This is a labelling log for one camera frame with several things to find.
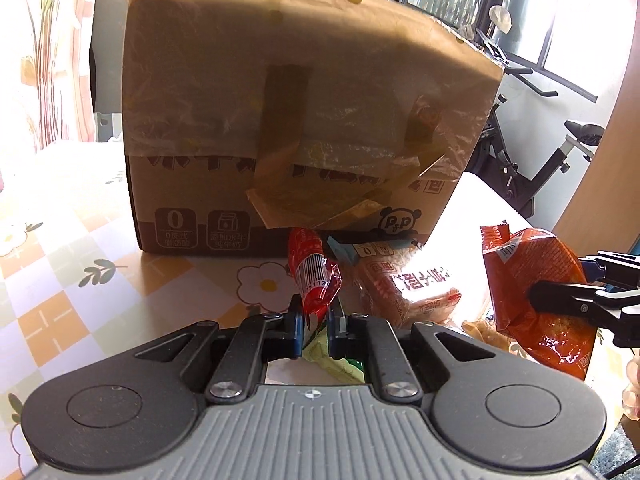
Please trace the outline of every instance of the panda logo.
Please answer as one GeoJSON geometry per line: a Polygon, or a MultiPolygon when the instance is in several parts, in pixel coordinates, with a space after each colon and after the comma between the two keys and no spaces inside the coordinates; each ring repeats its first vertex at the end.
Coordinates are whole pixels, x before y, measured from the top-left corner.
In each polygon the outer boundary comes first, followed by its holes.
{"type": "Polygon", "coordinates": [[[385,207],[380,211],[380,222],[378,223],[378,231],[382,231],[388,235],[394,235],[398,232],[410,231],[414,228],[415,221],[422,216],[419,209],[411,210],[399,207],[391,209],[385,207]]]}

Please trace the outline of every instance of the bike seat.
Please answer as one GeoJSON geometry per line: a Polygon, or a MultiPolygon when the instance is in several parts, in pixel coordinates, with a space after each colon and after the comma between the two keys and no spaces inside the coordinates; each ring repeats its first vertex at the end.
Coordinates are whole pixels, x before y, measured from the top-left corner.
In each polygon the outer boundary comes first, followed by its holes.
{"type": "Polygon", "coordinates": [[[604,128],[599,124],[565,121],[564,126],[576,139],[587,146],[597,146],[600,143],[604,128]]]}

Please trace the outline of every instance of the exercise bike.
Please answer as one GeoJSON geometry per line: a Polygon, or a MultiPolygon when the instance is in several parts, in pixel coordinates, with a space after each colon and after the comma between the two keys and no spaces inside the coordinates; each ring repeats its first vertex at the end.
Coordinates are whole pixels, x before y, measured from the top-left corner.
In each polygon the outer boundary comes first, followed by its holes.
{"type": "MultiPolygon", "coordinates": [[[[480,30],[476,30],[476,33],[479,38],[476,44],[503,64],[506,75],[513,75],[541,97],[558,96],[558,92],[543,91],[524,77],[524,75],[532,74],[532,69],[508,66],[506,54],[500,46],[480,30]]],[[[583,152],[585,160],[591,162],[594,153],[587,146],[599,145],[604,128],[598,124],[565,121],[564,126],[569,130],[570,135],[564,138],[562,146],[557,148],[535,176],[529,179],[518,172],[518,164],[511,160],[504,143],[496,111],[500,104],[505,102],[507,102],[507,98],[499,94],[489,112],[489,117],[484,124],[465,171],[479,176],[523,218],[530,218],[535,213],[535,194],[557,170],[562,173],[569,171],[566,158],[572,149],[577,148],[583,152]]]]}

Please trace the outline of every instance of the table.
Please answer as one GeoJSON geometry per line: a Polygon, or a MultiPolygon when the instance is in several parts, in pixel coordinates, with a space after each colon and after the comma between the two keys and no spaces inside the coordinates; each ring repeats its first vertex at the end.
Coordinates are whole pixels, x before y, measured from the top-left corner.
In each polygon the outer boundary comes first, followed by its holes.
{"type": "MultiPolygon", "coordinates": [[[[458,277],[454,322],[489,305],[478,226],[502,221],[529,226],[465,173],[426,245],[458,277]]],[[[142,253],[121,143],[59,141],[39,152],[0,194],[0,478],[34,464],[17,412],[37,386],[198,320],[231,327],[283,311],[296,291],[285,263],[142,253]]],[[[622,414],[624,351],[604,333],[587,379],[607,405],[607,432],[622,414]]],[[[335,383],[303,360],[271,364],[268,380],[335,383]]]]}

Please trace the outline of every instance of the yellow flower center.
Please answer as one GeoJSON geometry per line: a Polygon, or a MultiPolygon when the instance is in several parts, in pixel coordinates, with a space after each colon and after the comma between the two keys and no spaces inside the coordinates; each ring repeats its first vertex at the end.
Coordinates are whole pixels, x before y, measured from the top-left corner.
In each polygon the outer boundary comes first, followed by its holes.
{"type": "Polygon", "coordinates": [[[278,290],[278,284],[273,280],[262,280],[260,282],[260,288],[264,292],[275,292],[276,290],[278,290]]]}

